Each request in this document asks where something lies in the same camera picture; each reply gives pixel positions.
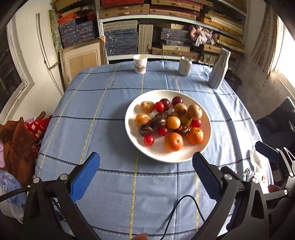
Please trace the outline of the right hand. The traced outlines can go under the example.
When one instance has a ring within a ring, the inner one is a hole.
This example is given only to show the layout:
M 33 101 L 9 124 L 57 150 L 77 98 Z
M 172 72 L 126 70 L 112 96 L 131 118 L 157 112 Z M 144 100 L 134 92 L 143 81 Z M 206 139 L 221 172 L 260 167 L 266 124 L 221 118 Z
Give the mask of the right hand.
M 280 190 L 280 187 L 279 186 L 276 186 L 276 185 L 273 185 L 273 184 L 270 184 L 268 186 L 269 193 L 275 193 L 275 192 L 277 192 L 279 190 Z

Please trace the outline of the left hand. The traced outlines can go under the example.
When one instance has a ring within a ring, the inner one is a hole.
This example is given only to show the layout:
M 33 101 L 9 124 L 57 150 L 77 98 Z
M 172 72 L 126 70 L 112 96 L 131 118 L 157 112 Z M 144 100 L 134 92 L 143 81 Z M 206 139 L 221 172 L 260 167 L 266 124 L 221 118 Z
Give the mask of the left hand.
M 146 233 L 142 233 L 132 237 L 131 240 L 148 240 L 148 237 Z

